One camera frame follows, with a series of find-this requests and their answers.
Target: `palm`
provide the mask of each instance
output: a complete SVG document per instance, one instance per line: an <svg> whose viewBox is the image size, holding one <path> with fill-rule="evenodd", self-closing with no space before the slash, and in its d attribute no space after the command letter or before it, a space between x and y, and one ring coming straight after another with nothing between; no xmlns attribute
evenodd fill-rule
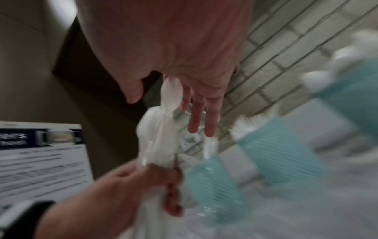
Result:
<svg viewBox="0 0 378 239"><path fill-rule="evenodd" d="M189 131L206 107L213 136L224 92L246 37L252 0L77 0L90 45L128 102L143 94L152 70L179 78L181 109L193 98Z"/></svg>

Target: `smartwatch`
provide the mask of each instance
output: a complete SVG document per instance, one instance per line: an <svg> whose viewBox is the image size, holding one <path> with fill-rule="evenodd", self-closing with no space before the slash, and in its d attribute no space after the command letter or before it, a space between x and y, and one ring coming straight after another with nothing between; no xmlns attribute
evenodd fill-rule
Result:
<svg viewBox="0 0 378 239"><path fill-rule="evenodd" d="M38 222L54 201L23 201L0 212L0 239L32 239Z"/></svg>

